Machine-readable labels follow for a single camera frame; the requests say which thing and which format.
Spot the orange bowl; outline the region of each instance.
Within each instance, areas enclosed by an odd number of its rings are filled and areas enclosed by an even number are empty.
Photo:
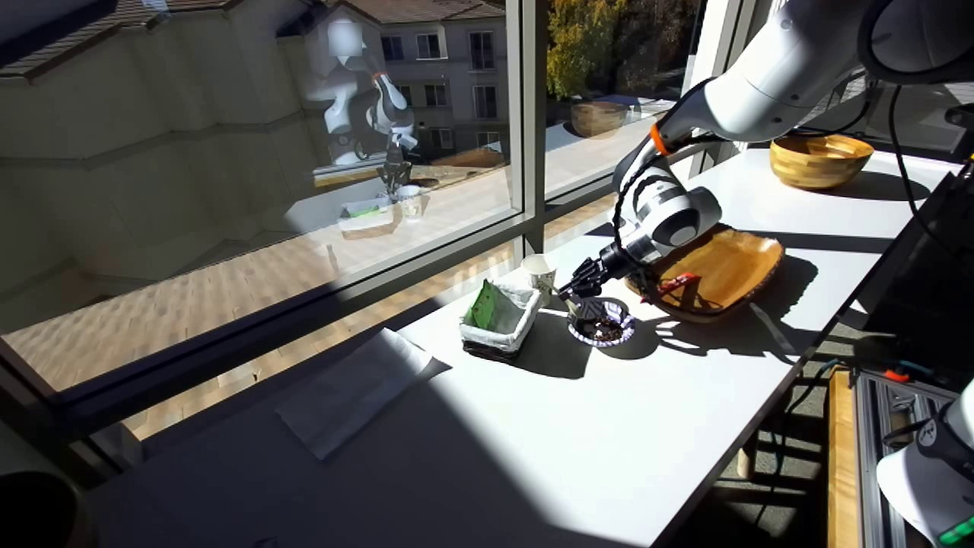
[[[870,155],[870,142],[847,133],[791,133],[770,142],[770,169],[798,189],[837,189],[850,182]]]

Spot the green sponge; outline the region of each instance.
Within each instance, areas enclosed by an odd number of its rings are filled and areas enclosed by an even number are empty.
[[[491,332],[495,327],[495,321],[499,321],[499,286],[484,279],[477,302],[470,311],[470,325]]]
[[[969,516],[969,520],[944,528],[944,532],[938,536],[938,544],[941,544],[941,548],[974,548],[974,516]]]

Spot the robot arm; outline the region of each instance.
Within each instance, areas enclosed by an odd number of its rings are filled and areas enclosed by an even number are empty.
[[[670,155],[713,133],[770,140],[789,133],[855,67],[866,0],[772,0],[738,64],[693,85],[616,168],[616,242],[588,259],[565,298],[593,298],[613,276],[651,267],[693,242],[720,208],[705,189],[686,190]]]
[[[363,123],[390,137],[388,148],[417,147],[404,93],[392,85],[390,74],[380,70],[344,6],[321,12],[311,29],[311,51],[317,74],[311,96],[330,104],[324,120],[336,140],[336,168],[363,161]]]

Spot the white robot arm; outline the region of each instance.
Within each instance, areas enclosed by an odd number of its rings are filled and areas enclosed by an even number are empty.
[[[413,148],[407,99],[368,51],[352,15],[344,6],[324,9],[306,39],[311,96],[330,104],[324,120],[333,140],[333,168],[363,161],[366,129],[383,133],[397,148]]]
[[[588,259],[564,296],[600,296],[610,276],[654,264],[705,235],[720,208],[705,189],[686,190],[666,155],[693,142],[696,129],[720,140],[789,133],[855,67],[865,9],[866,0],[772,0],[738,64],[693,85],[616,168],[616,242]]]
[[[693,242],[720,208],[705,189],[686,190],[666,155],[696,133],[772,140],[789,133],[859,59],[877,75],[974,75],[972,0],[772,0],[738,64],[692,90],[616,168],[616,242],[588,259],[565,298],[593,298],[610,276],[651,267]]]

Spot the glass pane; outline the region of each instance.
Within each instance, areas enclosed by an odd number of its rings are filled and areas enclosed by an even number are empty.
[[[551,0],[545,193],[607,176],[673,106],[702,0]]]
[[[477,235],[515,211],[504,70],[477,0],[119,3],[37,41],[0,67],[6,344],[88,387]]]

